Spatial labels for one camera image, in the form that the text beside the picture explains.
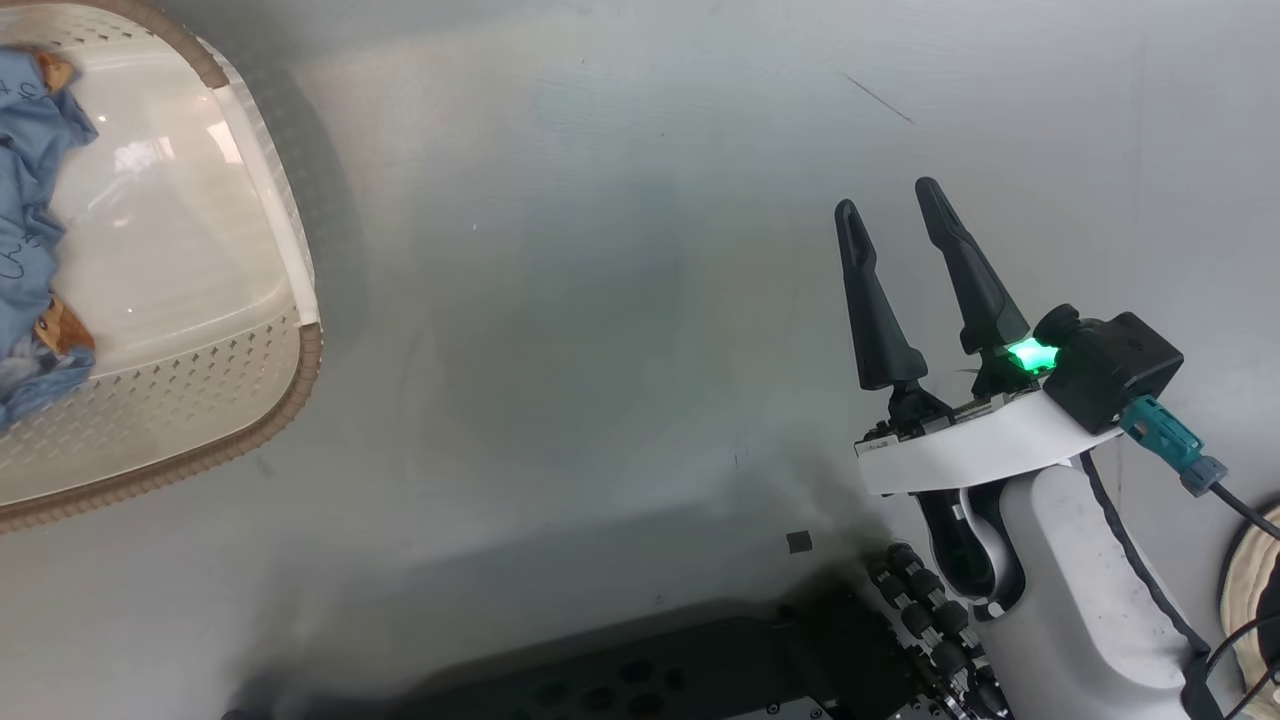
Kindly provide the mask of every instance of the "teal connector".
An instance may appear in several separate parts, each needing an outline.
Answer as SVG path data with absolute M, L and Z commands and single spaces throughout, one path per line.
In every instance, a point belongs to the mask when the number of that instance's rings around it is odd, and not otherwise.
M 1204 442 L 1149 395 L 1125 407 L 1120 415 L 1120 427 L 1138 445 L 1178 470 L 1183 487 L 1196 497 L 1204 495 L 1213 483 L 1226 477 L 1226 466 L 1216 457 L 1201 455 Z

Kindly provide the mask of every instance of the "brown woven rim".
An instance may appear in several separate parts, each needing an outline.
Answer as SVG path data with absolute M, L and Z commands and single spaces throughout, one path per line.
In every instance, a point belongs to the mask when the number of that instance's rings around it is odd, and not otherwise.
M 311 396 L 320 374 L 320 324 L 298 328 L 298 368 L 275 407 L 252 425 L 154 465 L 78 488 L 0 507 L 0 534 L 35 528 L 172 486 L 261 446 L 284 429 Z
M 227 79 L 227 72 L 195 36 L 142 0 L 0 0 L 0 8 L 23 5 L 84 5 L 115 13 L 127 20 L 138 23 L 168 42 L 191 64 L 191 68 L 200 74 L 201 82 L 210 88 L 223 87 L 230 82 Z

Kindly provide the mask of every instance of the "blue garment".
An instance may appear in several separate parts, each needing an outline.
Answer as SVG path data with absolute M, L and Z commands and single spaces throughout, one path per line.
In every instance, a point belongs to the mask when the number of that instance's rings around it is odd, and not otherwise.
M 97 137 L 65 88 L 49 95 L 31 53 L 0 49 L 0 432 L 88 378 L 93 354 L 52 355 L 32 340 L 65 232 L 49 213 L 70 147 Z

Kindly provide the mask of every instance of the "laundry basket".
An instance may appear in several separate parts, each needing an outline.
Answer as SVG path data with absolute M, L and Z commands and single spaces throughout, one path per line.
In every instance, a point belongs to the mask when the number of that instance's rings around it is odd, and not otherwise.
M 99 137 L 51 209 L 58 291 L 97 343 L 92 378 L 0 436 L 0 532 L 195 475 L 262 445 L 320 368 L 293 193 L 243 79 L 137 0 L 0 0 L 0 44 L 81 70 Z

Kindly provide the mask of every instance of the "glowing green led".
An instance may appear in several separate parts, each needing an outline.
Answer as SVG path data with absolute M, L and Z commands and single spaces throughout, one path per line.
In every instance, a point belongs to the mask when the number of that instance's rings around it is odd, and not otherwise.
M 1057 348 L 1041 345 L 1033 337 L 1010 345 L 1009 351 L 1014 354 L 1018 364 L 1029 373 L 1041 374 L 1057 365 Z

